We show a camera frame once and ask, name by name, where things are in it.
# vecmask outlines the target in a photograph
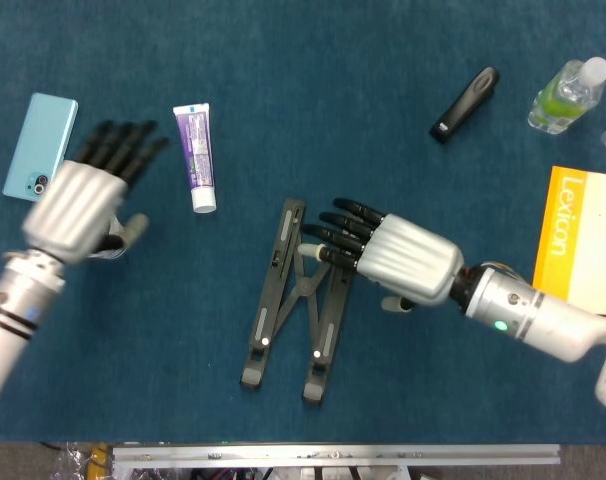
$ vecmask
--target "blue table surface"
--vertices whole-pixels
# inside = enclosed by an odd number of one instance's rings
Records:
[[[606,172],[606,91],[571,131],[528,127],[565,61],[606,58],[606,1],[0,4],[1,253],[30,205],[1,195],[29,98],[74,98],[68,153],[105,118],[155,119],[171,147],[121,210],[151,226],[118,262],[70,268],[0,395],[1,440],[606,442],[605,350],[564,364],[462,317],[410,316],[353,285],[327,398],[301,401],[300,304],[264,385],[240,388],[283,201],[335,196],[532,277],[550,169]],[[493,98],[446,146],[427,131],[487,65]],[[209,102],[218,210],[192,212],[172,107]]]

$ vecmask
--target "yellow book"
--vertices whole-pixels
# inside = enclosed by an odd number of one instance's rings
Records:
[[[606,314],[606,175],[554,167],[534,287]]]

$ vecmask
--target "plastic bottle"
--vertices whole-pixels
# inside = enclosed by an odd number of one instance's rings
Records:
[[[552,135],[564,132],[599,103],[605,82],[605,59],[592,57],[585,63],[570,60],[538,93],[528,123]]]

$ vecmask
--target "blue smartphone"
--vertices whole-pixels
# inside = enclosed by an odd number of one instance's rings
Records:
[[[30,100],[3,194],[38,201],[63,160],[78,103],[35,93]]]

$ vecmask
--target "white robotic arm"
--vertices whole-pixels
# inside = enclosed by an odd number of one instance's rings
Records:
[[[321,220],[342,232],[317,225],[302,231],[331,243],[303,244],[304,255],[354,269],[399,295],[387,310],[438,305],[449,297],[463,313],[565,362],[574,362],[594,345],[606,345],[606,317],[588,313],[490,267],[468,268],[456,245],[395,215],[383,215],[357,202],[336,199],[351,216],[322,213]],[[606,406],[606,361],[596,384]]]
[[[8,254],[0,278],[0,390],[63,290],[65,266],[93,253],[128,189],[168,144],[145,144],[155,126],[99,125],[30,210],[23,223],[29,249]]]

